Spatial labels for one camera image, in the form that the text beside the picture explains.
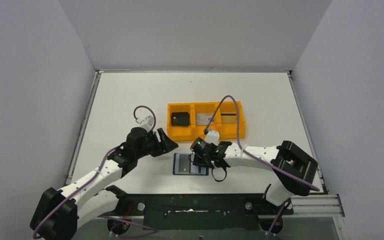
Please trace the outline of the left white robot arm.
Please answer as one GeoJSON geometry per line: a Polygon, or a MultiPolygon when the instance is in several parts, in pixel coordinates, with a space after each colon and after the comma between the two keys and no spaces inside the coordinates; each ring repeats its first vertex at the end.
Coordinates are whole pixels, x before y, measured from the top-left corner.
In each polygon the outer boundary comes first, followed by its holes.
{"type": "Polygon", "coordinates": [[[123,213],[128,207],[128,199],[120,194],[110,197],[106,187],[133,170],[139,159],[146,156],[159,157],[178,147],[162,128],[157,131],[143,127],[132,128],[126,140],[111,148],[94,170],[76,182],[60,189],[50,187],[42,193],[30,222],[33,239],[72,239],[83,220],[79,211],[100,192],[103,192],[113,212],[123,213]]]}

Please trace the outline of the dark card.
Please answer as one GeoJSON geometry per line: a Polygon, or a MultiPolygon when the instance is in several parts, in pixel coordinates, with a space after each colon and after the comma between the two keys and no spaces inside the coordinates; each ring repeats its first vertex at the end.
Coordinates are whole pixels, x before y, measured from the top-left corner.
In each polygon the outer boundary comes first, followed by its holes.
{"type": "Polygon", "coordinates": [[[191,172],[191,162],[189,154],[177,154],[174,162],[174,172],[176,174],[189,174],[191,172]]]}

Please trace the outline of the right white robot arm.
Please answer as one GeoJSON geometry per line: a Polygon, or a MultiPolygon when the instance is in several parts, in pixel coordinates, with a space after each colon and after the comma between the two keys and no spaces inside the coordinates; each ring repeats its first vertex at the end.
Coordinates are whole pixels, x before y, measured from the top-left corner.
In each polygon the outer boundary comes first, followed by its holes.
{"type": "Polygon", "coordinates": [[[276,180],[268,184],[261,199],[262,209],[275,213],[290,197],[308,196],[320,191],[314,185],[318,162],[292,141],[270,147],[245,146],[231,141],[218,144],[198,137],[190,146],[196,166],[210,169],[233,167],[258,168],[273,172],[276,180]]]}

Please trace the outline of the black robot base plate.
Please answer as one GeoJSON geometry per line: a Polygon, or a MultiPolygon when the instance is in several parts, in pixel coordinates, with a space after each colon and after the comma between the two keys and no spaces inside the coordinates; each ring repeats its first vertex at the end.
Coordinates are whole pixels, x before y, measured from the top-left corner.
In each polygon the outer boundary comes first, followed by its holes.
{"type": "Polygon", "coordinates": [[[129,194],[105,216],[140,219],[163,230],[268,230],[274,217],[294,213],[291,199],[281,210],[261,193],[129,194]]]}

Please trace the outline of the black cards stack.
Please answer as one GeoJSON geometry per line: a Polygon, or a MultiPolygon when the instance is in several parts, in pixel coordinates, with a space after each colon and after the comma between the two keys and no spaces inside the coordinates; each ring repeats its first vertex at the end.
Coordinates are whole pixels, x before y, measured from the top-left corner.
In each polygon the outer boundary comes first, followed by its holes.
{"type": "Polygon", "coordinates": [[[172,112],[170,114],[170,125],[174,127],[188,127],[190,126],[190,113],[189,112],[172,112]]]}

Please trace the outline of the blue card holder wallet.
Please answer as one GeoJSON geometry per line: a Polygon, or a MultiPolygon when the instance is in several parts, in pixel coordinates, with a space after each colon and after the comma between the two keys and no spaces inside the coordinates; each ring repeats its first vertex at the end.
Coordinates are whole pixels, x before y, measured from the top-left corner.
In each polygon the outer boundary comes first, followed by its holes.
{"type": "Polygon", "coordinates": [[[175,153],[173,155],[172,174],[175,176],[208,176],[207,167],[194,165],[194,153],[175,153]]]}

